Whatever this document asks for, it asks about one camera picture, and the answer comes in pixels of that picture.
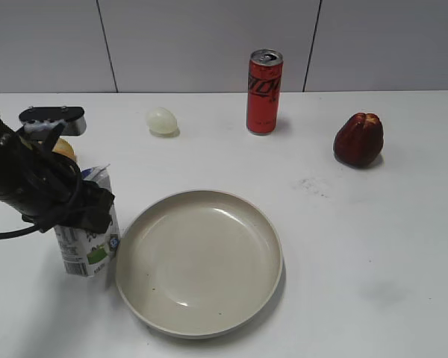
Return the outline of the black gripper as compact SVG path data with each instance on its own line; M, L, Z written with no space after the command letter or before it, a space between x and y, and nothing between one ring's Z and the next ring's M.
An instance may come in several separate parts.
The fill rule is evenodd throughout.
M23 216L40 217L42 233L57 225L105 233L114 195L82 180L78 167L53 151L63 129L27 134L22 123L14 130L0 117L0 201Z

